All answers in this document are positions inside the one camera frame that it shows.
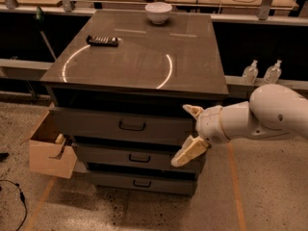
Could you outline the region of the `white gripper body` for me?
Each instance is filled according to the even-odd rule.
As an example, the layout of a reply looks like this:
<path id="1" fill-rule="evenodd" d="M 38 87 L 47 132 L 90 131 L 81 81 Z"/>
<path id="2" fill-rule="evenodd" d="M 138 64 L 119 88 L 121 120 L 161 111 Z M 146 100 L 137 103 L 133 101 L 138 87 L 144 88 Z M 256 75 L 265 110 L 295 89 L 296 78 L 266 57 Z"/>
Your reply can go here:
<path id="1" fill-rule="evenodd" d="M 209 144 L 229 142 L 222 129 L 221 111 L 221 106 L 207 108 L 200 113 L 196 120 L 195 129 L 198 135 Z"/>

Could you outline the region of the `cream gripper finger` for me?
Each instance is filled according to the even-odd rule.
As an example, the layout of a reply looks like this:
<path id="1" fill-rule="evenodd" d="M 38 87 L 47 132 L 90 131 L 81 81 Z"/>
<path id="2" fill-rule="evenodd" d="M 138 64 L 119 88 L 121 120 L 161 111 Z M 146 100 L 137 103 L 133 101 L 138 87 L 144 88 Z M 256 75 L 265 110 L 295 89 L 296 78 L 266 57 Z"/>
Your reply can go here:
<path id="1" fill-rule="evenodd" d="M 182 167 L 203 154 L 209 147 L 210 144 L 202 138 L 188 136 L 181 149 L 171 159 L 171 165 L 173 167 Z"/>
<path id="2" fill-rule="evenodd" d="M 200 114 L 204 111 L 204 109 L 200 106 L 193 106 L 190 104 L 185 104 L 183 109 L 190 114 L 194 119 L 198 119 Z"/>

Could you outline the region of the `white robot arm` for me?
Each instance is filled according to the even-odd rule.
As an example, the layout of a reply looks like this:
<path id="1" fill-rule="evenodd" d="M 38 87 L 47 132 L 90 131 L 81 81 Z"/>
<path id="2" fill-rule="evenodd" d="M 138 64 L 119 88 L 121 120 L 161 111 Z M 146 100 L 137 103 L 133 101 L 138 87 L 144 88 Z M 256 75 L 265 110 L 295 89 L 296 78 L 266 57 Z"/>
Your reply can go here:
<path id="1" fill-rule="evenodd" d="M 287 87 L 266 84 L 241 103 L 204 109 L 186 104 L 195 119 L 197 136 L 189 136 L 171 164 L 182 167 L 217 143 L 233 139 L 286 140 L 308 138 L 308 99 Z"/>

